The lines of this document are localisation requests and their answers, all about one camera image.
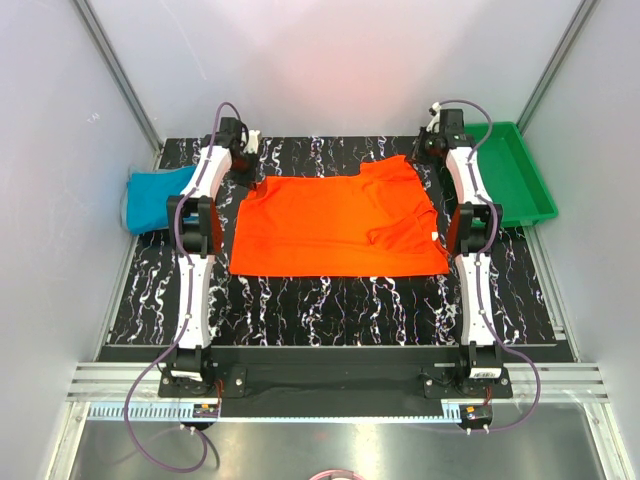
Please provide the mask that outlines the orange t shirt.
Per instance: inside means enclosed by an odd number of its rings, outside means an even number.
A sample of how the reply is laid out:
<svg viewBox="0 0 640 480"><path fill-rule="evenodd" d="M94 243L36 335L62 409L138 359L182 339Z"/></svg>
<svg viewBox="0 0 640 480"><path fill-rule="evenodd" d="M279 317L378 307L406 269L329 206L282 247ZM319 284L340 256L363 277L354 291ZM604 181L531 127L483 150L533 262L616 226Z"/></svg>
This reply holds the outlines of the orange t shirt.
<svg viewBox="0 0 640 480"><path fill-rule="evenodd" d="M326 178L268 176L241 202L230 271L260 277L446 275L437 211L402 155Z"/></svg>

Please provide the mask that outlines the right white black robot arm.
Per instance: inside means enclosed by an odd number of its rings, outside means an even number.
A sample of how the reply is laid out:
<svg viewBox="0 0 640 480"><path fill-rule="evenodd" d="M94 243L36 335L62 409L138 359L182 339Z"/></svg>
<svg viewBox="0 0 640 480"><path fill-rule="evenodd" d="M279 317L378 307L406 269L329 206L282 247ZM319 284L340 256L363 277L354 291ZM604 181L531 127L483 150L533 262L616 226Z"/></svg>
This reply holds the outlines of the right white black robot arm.
<svg viewBox="0 0 640 480"><path fill-rule="evenodd" d="M494 325L490 292L493 244L502 220L480 172L482 144L465 130L464 112L453 100L434 103L431 120L419 130L410 161L441 162L453 180L457 206L446 246L458 272L462 300L460 360L441 387L461 397L486 400L501 382L503 362Z"/></svg>

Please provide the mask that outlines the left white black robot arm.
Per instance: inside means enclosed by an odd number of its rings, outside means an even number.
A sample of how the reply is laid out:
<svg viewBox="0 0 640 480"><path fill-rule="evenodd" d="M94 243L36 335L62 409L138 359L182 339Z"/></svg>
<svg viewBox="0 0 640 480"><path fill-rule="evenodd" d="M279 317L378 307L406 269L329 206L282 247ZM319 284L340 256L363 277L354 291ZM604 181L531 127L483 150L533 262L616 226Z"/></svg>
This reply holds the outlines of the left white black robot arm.
<svg viewBox="0 0 640 480"><path fill-rule="evenodd" d="M161 392L198 397L220 385L211 359L209 285L223 229L216 197L224 177L247 186L255 177L260 133L238 118L223 117L201 150L194 173L180 194L167 200L170 242L177 257L179 307L176 338L164 357Z"/></svg>

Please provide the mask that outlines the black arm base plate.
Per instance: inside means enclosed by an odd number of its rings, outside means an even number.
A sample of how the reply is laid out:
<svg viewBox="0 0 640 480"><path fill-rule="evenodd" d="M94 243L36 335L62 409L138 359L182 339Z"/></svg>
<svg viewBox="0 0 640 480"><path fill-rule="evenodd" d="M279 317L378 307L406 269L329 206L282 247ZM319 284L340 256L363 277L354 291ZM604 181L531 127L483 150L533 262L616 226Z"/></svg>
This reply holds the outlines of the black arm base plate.
<svg viewBox="0 0 640 480"><path fill-rule="evenodd" d="M276 392L422 394L429 399L510 399L496 346L177 348L159 357L163 396Z"/></svg>

